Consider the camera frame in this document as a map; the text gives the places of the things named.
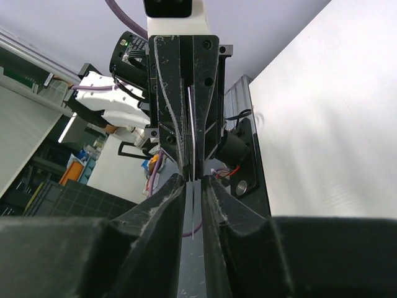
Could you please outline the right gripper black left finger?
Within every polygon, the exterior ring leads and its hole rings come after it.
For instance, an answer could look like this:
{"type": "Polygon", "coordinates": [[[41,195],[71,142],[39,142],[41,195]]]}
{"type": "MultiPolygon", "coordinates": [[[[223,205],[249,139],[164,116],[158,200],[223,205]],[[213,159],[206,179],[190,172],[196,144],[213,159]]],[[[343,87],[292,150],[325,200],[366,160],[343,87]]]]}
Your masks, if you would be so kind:
{"type": "Polygon", "coordinates": [[[116,219],[2,217],[2,297],[176,297],[186,182],[116,219]]]}

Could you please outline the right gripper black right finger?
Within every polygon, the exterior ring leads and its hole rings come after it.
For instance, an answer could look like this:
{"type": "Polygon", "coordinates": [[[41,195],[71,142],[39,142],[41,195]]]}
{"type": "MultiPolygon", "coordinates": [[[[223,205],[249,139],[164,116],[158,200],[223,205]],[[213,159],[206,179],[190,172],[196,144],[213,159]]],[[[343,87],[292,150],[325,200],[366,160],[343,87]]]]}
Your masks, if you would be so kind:
{"type": "Polygon", "coordinates": [[[202,179],[208,297],[395,297],[396,221],[269,217],[202,179]]]}

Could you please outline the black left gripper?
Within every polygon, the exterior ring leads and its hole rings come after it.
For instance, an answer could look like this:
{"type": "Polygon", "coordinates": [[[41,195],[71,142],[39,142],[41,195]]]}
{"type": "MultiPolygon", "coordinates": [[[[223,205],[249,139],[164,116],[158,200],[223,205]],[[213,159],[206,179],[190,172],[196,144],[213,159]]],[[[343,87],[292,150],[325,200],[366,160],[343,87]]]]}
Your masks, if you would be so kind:
{"type": "Polygon", "coordinates": [[[225,65],[233,47],[215,35],[157,35],[146,54],[150,126],[158,129],[162,151],[184,179],[189,176],[187,88],[192,88],[195,175],[201,179],[223,135],[225,65]]]}

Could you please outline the dark grey credit card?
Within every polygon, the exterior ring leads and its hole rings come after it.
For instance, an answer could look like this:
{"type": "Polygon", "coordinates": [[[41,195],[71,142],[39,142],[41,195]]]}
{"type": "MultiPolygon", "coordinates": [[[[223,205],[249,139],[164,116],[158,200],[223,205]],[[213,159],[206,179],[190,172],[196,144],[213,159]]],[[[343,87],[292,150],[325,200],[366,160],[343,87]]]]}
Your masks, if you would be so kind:
{"type": "Polygon", "coordinates": [[[192,231],[191,237],[194,239],[194,230],[195,230],[195,169],[196,169],[196,134],[195,134],[195,127],[194,127],[194,112],[193,112],[193,98],[192,98],[192,88],[189,86],[187,88],[187,95],[188,95],[188,104],[189,104],[189,124],[190,124],[190,134],[191,134],[191,182],[192,182],[192,231]]]}

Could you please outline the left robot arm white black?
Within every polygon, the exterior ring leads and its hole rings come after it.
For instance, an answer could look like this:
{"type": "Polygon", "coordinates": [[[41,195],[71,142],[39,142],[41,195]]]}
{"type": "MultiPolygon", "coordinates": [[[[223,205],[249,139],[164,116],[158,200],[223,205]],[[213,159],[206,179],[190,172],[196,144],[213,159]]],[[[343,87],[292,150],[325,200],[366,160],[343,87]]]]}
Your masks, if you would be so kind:
{"type": "Polygon", "coordinates": [[[225,62],[232,45],[216,35],[125,32],[112,54],[110,76],[87,67],[67,106],[98,126],[135,127],[156,138],[184,179],[204,175],[225,121],[225,62]]]}

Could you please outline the aluminium rail left edge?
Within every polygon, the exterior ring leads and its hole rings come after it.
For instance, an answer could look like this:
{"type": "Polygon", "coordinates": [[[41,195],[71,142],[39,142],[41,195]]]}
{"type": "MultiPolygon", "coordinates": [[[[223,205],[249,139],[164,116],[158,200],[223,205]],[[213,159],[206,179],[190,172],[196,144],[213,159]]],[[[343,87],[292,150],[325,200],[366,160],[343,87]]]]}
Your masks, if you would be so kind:
{"type": "Polygon", "coordinates": [[[249,109],[251,113],[249,115],[243,115],[239,120],[227,120],[226,128],[228,130],[236,127],[237,122],[241,122],[244,118],[248,118],[251,123],[251,128],[254,133],[257,132],[254,116],[254,108],[252,107],[251,93],[249,90],[249,84],[252,78],[247,75],[242,75],[232,87],[227,90],[224,97],[224,116],[225,118],[236,117],[242,113],[242,111],[249,109]]]}

